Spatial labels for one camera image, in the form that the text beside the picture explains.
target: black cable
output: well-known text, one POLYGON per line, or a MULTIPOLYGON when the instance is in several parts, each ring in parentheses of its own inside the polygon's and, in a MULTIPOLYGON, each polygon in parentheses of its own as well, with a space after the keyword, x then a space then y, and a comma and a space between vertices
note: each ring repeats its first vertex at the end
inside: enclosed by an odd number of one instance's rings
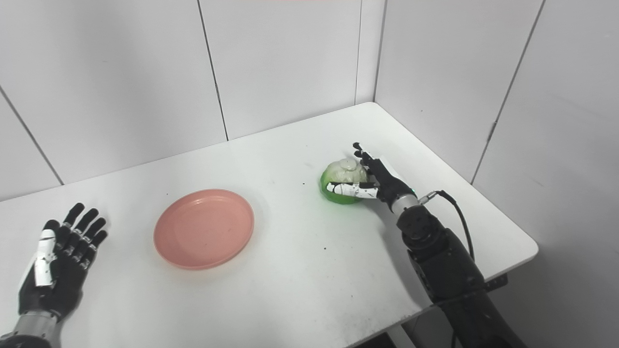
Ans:
MULTIPOLYGON (((466 224, 464 214, 460 210, 458 203, 456 203, 456 200, 452 196, 450 196, 447 192, 443 190, 436 191, 436 194, 447 199, 454 206, 454 208, 456 208, 456 211, 458 212, 458 216, 460 217, 460 221, 462 221, 462 227, 464 228, 464 235, 466 236, 466 242, 469 245, 470 258, 472 258, 473 261, 475 261, 475 252, 473 251, 473 241, 470 237, 469 226, 466 224)), ((451 348, 456 348, 456 332, 455 331, 451 334, 451 348)))

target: fingertip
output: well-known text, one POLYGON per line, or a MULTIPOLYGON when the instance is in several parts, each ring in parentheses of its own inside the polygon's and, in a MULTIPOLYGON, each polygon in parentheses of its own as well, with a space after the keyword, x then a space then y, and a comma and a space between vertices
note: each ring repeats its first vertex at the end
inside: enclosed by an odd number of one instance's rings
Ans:
POLYGON ((99 245, 101 245, 104 239, 107 238, 107 236, 108 236, 108 232, 106 232, 105 230, 101 230, 95 235, 94 238, 92 238, 91 244, 94 245, 95 247, 98 247, 99 245))
POLYGON ((56 220, 49 220, 45 223, 43 230, 52 230, 55 231, 60 227, 60 223, 56 220))

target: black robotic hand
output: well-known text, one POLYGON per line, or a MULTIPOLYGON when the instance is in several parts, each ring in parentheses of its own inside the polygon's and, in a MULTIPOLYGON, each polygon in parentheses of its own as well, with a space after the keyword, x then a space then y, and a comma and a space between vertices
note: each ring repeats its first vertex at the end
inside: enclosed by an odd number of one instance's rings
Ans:
POLYGON ((100 217, 93 222, 98 215, 96 209, 84 214, 73 228, 83 210, 84 205, 77 203, 62 225, 55 220, 45 224, 39 242, 39 257, 30 268, 19 291, 20 315, 29 311, 46 311, 57 321, 61 321, 76 309, 82 285, 95 259, 97 248, 107 237, 107 232, 101 229, 105 225, 105 219, 100 217), (53 234, 46 236, 46 231, 53 231, 53 234), (51 244, 49 245, 51 254, 41 256, 41 248, 45 249, 42 244, 45 241, 55 243, 53 249, 51 244))

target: cable connector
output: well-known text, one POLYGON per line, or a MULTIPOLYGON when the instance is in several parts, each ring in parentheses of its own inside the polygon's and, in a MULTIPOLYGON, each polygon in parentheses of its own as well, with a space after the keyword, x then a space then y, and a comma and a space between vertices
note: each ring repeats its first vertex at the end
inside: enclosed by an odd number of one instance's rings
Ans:
POLYGON ((421 204, 421 205, 426 204, 426 203, 427 203, 427 202, 429 202, 431 199, 433 199, 433 198, 434 198, 437 194, 438 194, 438 192, 436 192, 436 191, 432 191, 432 192, 430 192, 430 193, 426 194, 424 197, 421 197, 421 198, 419 199, 419 204, 421 204))

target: black arm segment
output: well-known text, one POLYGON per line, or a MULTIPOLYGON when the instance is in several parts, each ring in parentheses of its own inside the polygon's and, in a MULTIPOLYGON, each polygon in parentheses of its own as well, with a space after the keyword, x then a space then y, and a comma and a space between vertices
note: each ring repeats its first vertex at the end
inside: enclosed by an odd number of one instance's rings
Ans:
POLYGON ((463 348, 526 348, 496 310, 482 273, 450 229, 424 206, 406 209, 397 226, 428 296, 463 348))
POLYGON ((0 348, 51 348, 51 345, 46 339, 18 334, 0 341, 0 348))

